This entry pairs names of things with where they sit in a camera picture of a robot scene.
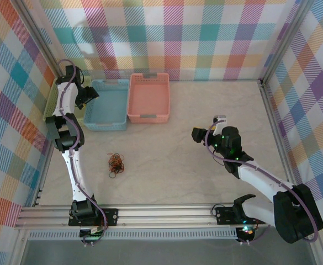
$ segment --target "blue basket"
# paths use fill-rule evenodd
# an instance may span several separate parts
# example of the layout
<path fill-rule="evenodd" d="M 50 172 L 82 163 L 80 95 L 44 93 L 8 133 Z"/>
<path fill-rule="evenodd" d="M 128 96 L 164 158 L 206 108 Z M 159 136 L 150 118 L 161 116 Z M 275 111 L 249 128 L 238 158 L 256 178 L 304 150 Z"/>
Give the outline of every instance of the blue basket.
<path fill-rule="evenodd" d="M 85 126 L 92 131 L 126 130 L 129 80 L 93 80 L 91 86 L 100 96 L 87 104 Z"/>

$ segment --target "plaid backdrop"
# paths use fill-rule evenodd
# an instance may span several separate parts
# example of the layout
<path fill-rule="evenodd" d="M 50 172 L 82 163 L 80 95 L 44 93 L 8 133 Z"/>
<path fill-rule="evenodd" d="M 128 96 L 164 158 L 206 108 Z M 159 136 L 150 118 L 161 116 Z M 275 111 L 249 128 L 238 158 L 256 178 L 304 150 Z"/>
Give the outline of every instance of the plaid backdrop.
<path fill-rule="evenodd" d="M 313 191 L 323 217 L 323 0 L 316 0 L 269 84 L 295 178 Z"/>
<path fill-rule="evenodd" d="M 300 0 L 26 3 L 57 59 L 93 78 L 167 72 L 171 80 L 257 80 Z"/>
<path fill-rule="evenodd" d="M 47 155 L 42 122 L 54 75 L 9 0 L 0 0 L 0 264 Z"/>

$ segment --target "marble floor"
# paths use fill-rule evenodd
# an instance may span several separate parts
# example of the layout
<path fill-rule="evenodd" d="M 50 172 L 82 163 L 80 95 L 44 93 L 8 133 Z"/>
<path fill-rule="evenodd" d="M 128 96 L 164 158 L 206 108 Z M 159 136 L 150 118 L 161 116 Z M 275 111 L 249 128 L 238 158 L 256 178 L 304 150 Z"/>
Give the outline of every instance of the marble floor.
<path fill-rule="evenodd" d="M 238 127 L 242 147 L 268 171 L 285 179 L 284 169 L 256 82 L 171 82 L 167 124 L 128 124 L 127 131 L 89 131 L 81 148 L 87 182 L 99 204 L 229 203 L 253 193 L 217 164 L 191 137 L 215 114 Z M 107 153 L 124 155 L 125 172 L 108 177 Z M 70 205 L 72 188 L 61 154 L 55 150 L 41 205 Z"/>

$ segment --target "purple cable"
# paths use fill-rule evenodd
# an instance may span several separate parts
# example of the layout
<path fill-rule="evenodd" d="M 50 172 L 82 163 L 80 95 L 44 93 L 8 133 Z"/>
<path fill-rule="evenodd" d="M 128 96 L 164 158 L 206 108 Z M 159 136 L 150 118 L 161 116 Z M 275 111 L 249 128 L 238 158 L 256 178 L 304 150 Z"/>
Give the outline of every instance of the purple cable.
<path fill-rule="evenodd" d="M 74 169 L 74 166 L 73 166 L 73 154 L 72 154 L 72 150 L 74 150 L 74 148 L 78 145 L 79 141 L 80 141 L 80 131 L 79 131 L 79 128 L 78 126 L 74 123 L 74 121 L 72 121 L 70 118 L 68 118 L 64 113 L 63 113 L 63 95 L 64 93 L 67 91 L 69 85 L 73 82 L 73 79 L 75 78 L 75 75 L 77 73 L 77 70 L 75 68 L 75 64 L 71 61 L 71 60 L 68 60 L 68 59 L 62 59 L 58 62 L 58 65 L 63 62 L 63 61 L 66 61 L 66 62 L 69 62 L 72 64 L 73 68 L 74 68 L 74 72 L 73 72 L 73 76 L 71 77 L 71 79 L 68 81 L 68 84 L 66 85 L 66 87 L 63 89 L 62 91 L 62 94 L 61 94 L 61 98 L 60 98 L 60 102 L 59 102 L 59 108 L 60 108 L 60 113 L 62 115 L 62 117 L 67 121 L 69 122 L 73 127 L 74 129 L 76 130 L 77 132 L 77 140 L 75 141 L 75 143 L 73 144 L 73 146 L 71 146 L 69 148 L 69 158 L 70 158 L 70 162 L 71 162 L 71 170 L 72 170 L 72 175 L 73 175 L 73 178 L 74 178 L 74 181 L 75 181 L 75 184 L 76 186 L 78 187 L 78 189 L 80 190 L 80 192 L 101 212 L 102 216 L 103 216 L 103 219 L 104 219 L 104 228 L 103 228 L 103 231 L 100 235 L 100 237 L 94 242 L 94 243 L 97 243 L 101 240 L 101 238 L 103 237 L 106 229 L 107 229 L 107 218 L 106 218 L 106 215 L 105 215 L 105 212 L 103 209 L 101 209 L 101 207 L 92 199 L 90 198 L 90 196 L 80 187 L 80 183 L 77 179 L 77 176 L 75 174 L 75 169 Z"/>
<path fill-rule="evenodd" d="M 220 156 L 217 156 L 215 154 L 213 154 L 213 152 L 210 150 L 209 146 L 208 146 L 208 136 L 209 136 L 209 133 L 211 131 L 211 129 L 218 123 L 222 123 L 224 122 L 224 120 L 219 120 L 219 121 L 216 121 L 215 123 L 212 124 L 212 126 L 208 129 L 208 131 L 206 132 L 206 135 L 205 135 L 205 146 L 206 148 L 208 149 L 209 153 L 217 158 L 217 159 L 220 159 L 224 162 L 233 162 L 233 163 L 239 163 L 239 164 L 243 164 L 245 166 L 248 166 L 248 167 L 251 167 L 259 172 L 261 172 L 263 175 L 265 175 L 266 177 L 270 178 L 272 181 L 276 182 L 277 184 L 279 184 L 280 186 L 282 186 L 284 189 L 286 189 L 287 191 L 289 191 L 295 198 L 296 200 L 298 200 L 298 202 L 300 203 L 300 205 L 304 208 L 305 212 L 307 213 L 310 221 L 311 221 L 311 224 L 314 228 L 314 237 L 312 239 L 308 239 L 308 238 L 304 238 L 305 241 L 309 242 L 309 243 L 313 243 L 315 242 L 317 239 L 318 239 L 318 229 L 317 229 L 317 225 L 316 225 L 316 222 L 309 210 L 309 208 L 307 208 L 306 204 L 303 202 L 303 200 L 301 200 L 301 198 L 295 193 L 292 191 L 292 189 L 290 189 L 287 185 L 285 185 L 284 183 L 282 183 L 280 180 L 276 179 L 275 177 L 273 177 L 271 174 L 269 174 L 268 172 L 264 171 L 263 169 L 261 169 L 260 167 L 256 167 L 250 163 L 246 163 L 246 162 L 243 162 L 243 161 L 239 161 L 239 160 L 232 160 L 232 159 L 226 159 L 226 158 L 222 158 Z"/>

